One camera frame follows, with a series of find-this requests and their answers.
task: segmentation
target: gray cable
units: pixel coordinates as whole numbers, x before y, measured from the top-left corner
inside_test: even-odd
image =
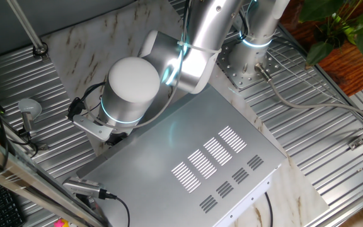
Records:
[[[280,95],[280,93],[275,88],[275,85],[272,82],[272,80],[270,80],[268,83],[270,84],[271,88],[273,89],[275,95],[277,95],[277,97],[281,100],[281,102],[292,108],[304,109],[304,108],[340,107],[340,108],[346,108],[347,110],[355,111],[358,114],[363,115],[362,110],[355,108],[355,107],[351,107],[349,105],[344,105],[344,104],[339,104],[339,103],[321,103],[321,104],[316,104],[316,105],[296,105],[296,104],[290,103]]]

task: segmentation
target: pink object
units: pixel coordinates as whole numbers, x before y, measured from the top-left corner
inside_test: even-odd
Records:
[[[58,219],[58,221],[54,223],[54,227],[63,227],[64,225],[65,222],[61,221],[61,219]]]

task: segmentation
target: mounting plate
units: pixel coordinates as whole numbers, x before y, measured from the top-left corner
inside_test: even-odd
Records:
[[[239,41],[236,40],[228,42],[222,46],[222,51],[221,53],[219,53],[217,58],[217,64],[225,73],[225,75],[229,78],[232,84],[237,89],[242,90],[247,88],[249,85],[262,81],[263,78],[260,74],[249,75],[247,73],[243,73],[243,68],[236,69],[235,67],[233,67],[233,63],[229,61],[229,55],[233,50],[233,47],[238,42]],[[280,71],[281,65],[278,64],[269,53],[266,54],[266,58],[268,59],[268,64],[263,67],[268,73],[270,73],[270,75],[273,75],[277,71]]]

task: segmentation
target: white joint cap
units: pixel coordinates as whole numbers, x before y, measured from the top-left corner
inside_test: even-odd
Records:
[[[112,90],[131,103],[151,101],[159,91],[159,74],[147,60],[126,57],[117,61],[108,72]]]

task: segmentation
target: robotic arm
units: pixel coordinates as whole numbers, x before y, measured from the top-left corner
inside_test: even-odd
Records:
[[[255,73],[255,64],[266,61],[264,55],[289,2],[253,1],[248,21],[243,22],[248,24],[248,33],[242,34],[243,41],[230,55],[231,62],[248,74]],[[184,42],[151,31],[138,57],[121,59],[109,70],[99,116],[93,116],[100,125],[80,115],[72,118],[75,125],[99,140],[107,141],[110,134],[129,134],[133,128],[151,121],[137,125],[152,104],[161,83],[177,84],[178,89],[191,94],[201,92],[222,50],[223,41],[239,15],[241,4],[242,0],[188,0]]]

